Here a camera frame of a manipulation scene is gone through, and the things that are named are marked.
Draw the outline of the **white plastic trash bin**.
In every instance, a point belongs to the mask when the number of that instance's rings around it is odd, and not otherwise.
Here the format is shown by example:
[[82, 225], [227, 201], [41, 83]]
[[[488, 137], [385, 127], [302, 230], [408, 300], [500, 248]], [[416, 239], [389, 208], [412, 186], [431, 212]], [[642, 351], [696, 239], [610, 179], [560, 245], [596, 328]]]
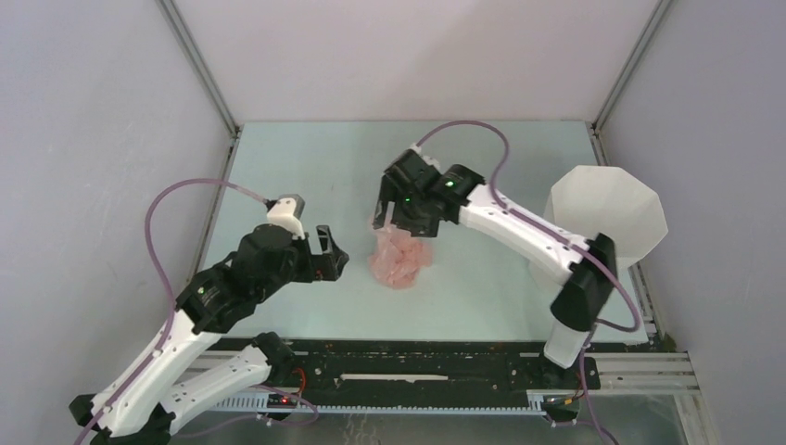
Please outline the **white plastic trash bin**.
[[612, 238], [622, 282], [668, 233], [659, 195], [619, 167], [576, 166], [551, 187], [538, 216], [588, 239]]

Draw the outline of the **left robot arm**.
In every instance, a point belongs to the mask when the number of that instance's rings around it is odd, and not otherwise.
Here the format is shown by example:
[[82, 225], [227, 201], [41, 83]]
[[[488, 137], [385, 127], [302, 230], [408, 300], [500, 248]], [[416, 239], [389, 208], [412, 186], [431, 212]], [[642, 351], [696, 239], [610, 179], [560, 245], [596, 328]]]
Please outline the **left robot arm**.
[[274, 332], [254, 337], [231, 359], [182, 381], [184, 371], [239, 321], [283, 286], [335, 282], [349, 255], [326, 225], [322, 247], [311, 252], [306, 235], [265, 223], [243, 236], [222, 261], [197, 273], [175, 300], [158, 336], [105, 390], [77, 396], [69, 406], [94, 444], [166, 444], [194, 417], [237, 391], [282, 386], [294, 369], [294, 353]]

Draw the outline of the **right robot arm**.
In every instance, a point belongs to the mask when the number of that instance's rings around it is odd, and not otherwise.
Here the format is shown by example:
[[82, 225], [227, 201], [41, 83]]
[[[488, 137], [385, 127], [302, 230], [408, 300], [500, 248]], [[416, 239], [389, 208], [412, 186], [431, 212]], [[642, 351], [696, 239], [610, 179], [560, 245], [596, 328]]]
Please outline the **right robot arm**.
[[557, 285], [539, 375], [550, 387], [565, 386], [618, 282], [614, 241], [572, 234], [510, 201], [481, 174], [461, 164], [441, 172], [405, 150], [382, 174], [373, 227], [391, 223], [413, 237], [434, 238], [443, 222], [496, 239]]

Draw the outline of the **pink plastic trash bag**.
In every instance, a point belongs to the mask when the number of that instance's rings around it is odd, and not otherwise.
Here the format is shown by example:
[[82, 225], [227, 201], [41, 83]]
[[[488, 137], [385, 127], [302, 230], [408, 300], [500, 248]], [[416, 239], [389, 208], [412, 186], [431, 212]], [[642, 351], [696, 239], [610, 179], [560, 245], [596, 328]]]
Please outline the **pink plastic trash bag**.
[[386, 223], [372, 229], [374, 252], [368, 257], [371, 276], [381, 285], [395, 290], [414, 286], [420, 272], [434, 261], [430, 243]]

